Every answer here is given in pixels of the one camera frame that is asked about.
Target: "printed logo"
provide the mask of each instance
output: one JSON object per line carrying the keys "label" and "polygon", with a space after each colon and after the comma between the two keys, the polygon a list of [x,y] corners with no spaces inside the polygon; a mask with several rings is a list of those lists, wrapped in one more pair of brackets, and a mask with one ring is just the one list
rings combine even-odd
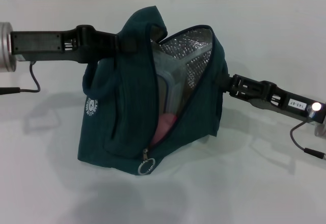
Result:
{"label": "printed logo", "polygon": [[97,111],[97,100],[88,98],[86,102],[86,114],[92,116]]}

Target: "zipper pull ring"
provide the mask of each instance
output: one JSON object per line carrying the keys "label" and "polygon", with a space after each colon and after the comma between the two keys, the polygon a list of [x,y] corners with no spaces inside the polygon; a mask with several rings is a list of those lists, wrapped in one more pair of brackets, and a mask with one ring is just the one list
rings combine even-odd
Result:
{"label": "zipper pull ring", "polygon": [[[143,150],[143,160],[144,161],[138,167],[138,174],[140,176],[143,176],[143,175],[146,175],[146,174],[150,173],[153,170],[154,166],[155,166],[155,159],[154,158],[149,159],[148,156],[147,156],[147,153],[148,153],[148,149],[144,149]],[[146,166],[146,169],[148,169],[148,170],[146,170],[145,172],[142,172],[142,168],[143,167],[145,168],[145,166]]]}

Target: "small light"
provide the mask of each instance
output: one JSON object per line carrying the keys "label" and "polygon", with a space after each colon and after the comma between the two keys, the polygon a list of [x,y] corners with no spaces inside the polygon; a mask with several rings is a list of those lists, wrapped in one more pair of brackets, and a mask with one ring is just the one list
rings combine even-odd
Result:
{"label": "small light", "polygon": [[313,111],[320,111],[321,104],[318,103],[318,102],[315,102],[315,103],[312,104],[311,108],[312,108]]}

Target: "silver cylinder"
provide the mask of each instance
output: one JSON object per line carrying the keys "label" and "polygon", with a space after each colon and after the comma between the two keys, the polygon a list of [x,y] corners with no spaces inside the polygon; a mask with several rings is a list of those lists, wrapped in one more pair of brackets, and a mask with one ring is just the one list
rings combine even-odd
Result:
{"label": "silver cylinder", "polygon": [[10,33],[12,27],[9,22],[0,22],[0,72],[14,72],[17,59],[11,55]]}

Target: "pink object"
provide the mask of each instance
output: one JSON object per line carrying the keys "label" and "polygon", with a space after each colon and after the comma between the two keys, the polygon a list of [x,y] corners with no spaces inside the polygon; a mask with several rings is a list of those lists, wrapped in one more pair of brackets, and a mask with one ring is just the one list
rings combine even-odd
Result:
{"label": "pink object", "polygon": [[160,115],[158,118],[157,129],[150,146],[153,146],[158,141],[160,141],[165,136],[165,134],[167,134],[167,132],[170,130],[176,120],[177,117],[174,114]]}

